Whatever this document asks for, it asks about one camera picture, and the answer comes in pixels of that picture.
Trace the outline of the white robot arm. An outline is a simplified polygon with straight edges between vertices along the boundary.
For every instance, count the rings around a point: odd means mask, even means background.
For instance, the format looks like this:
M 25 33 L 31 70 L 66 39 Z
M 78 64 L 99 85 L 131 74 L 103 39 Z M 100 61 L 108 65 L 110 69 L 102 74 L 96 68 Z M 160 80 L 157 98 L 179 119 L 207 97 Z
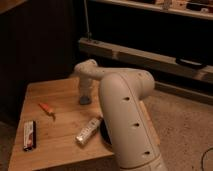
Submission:
M 74 68 L 80 98 L 91 99 L 92 81 L 120 171 L 168 171 L 140 101 L 155 88 L 146 70 L 99 67 L 89 59 Z

